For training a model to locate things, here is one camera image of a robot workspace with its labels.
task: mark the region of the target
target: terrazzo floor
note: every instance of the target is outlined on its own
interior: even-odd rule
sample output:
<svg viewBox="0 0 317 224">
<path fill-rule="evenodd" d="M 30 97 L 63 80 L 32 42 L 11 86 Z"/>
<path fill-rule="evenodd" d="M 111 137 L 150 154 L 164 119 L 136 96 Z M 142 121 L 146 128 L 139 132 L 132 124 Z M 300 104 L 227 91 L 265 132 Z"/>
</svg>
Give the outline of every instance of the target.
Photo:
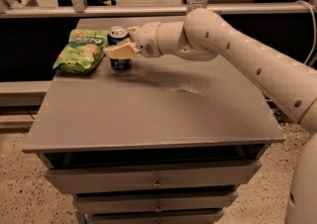
<svg viewBox="0 0 317 224">
<path fill-rule="evenodd" d="M 28 113 L 0 115 L 0 223 L 77 223 L 71 196 L 45 179 L 47 168 L 37 156 L 21 151 L 32 121 Z M 262 168 L 238 188 L 218 224 L 284 224 L 294 167 L 310 135 L 291 123 L 281 127 L 285 141 L 268 148 Z"/>
</svg>

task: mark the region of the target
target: beverage can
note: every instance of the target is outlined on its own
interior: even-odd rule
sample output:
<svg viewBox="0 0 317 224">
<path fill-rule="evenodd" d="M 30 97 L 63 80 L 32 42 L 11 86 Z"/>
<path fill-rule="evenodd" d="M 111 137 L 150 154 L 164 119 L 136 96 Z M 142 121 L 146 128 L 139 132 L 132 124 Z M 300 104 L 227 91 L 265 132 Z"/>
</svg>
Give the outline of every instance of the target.
<svg viewBox="0 0 317 224">
<path fill-rule="evenodd" d="M 130 38 L 129 32 L 125 27 L 114 26 L 108 33 L 107 39 L 111 46 L 116 46 L 118 43 Z M 110 58 L 111 66 L 116 71 L 126 71 L 131 68 L 131 59 L 114 59 Z"/>
</svg>

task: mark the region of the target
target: green bag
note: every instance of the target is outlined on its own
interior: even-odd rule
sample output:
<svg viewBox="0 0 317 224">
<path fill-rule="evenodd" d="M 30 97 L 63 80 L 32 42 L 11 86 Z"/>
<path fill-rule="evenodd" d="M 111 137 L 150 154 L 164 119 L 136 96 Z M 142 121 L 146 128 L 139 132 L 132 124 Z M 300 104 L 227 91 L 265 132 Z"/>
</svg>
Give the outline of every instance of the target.
<svg viewBox="0 0 317 224">
<path fill-rule="evenodd" d="M 104 57 L 108 47 L 107 31 L 75 29 L 70 32 L 69 44 L 57 57 L 53 69 L 72 73 L 87 73 L 93 70 Z"/>
</svg>

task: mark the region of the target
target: drawer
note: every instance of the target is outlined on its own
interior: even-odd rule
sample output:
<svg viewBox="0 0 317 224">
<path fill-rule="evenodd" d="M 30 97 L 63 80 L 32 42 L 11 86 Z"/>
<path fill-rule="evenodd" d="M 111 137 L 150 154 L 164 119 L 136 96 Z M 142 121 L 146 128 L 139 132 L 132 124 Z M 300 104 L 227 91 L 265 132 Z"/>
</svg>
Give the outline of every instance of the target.
<svg viewBox="0 0 317 224">
<path fill-rule="evenodd" d="M 115 168 L 50 169 L 46 178 L 68 194 L 239 185 L 261 167 L 260 161 L 191 163 Z"/>
<path fill-rule="evenodd" d="M 172 210 L 228 207 L 238 197 L 236 191 L 205 189 L 152 190 L 117 195 L 75 197 L 74 205 L 85 214 L 124 212 L 165 212 Z"/>
<path fill-rule="evenodd" d="M 92 224 L 211 224 L 220 220 L 222 210 L 193 210 L 141 214 L 92 215 Z"/>
</svg>

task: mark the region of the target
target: table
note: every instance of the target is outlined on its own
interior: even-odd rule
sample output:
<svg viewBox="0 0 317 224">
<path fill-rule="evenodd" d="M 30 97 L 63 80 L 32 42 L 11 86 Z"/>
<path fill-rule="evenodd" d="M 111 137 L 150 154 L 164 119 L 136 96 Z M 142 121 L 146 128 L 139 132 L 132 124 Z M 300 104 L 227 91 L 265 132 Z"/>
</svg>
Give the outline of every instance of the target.
<svg viewBox="0 0 317 224">
<path fill-rule="evenodd" d="M 213 223 L 283 138 L 263 95 L 221 56 L 137 56 L 124 73 L 104 57 L 87 75 L 56 74 L 23 151 L 94 224 Z"/>
</svg>

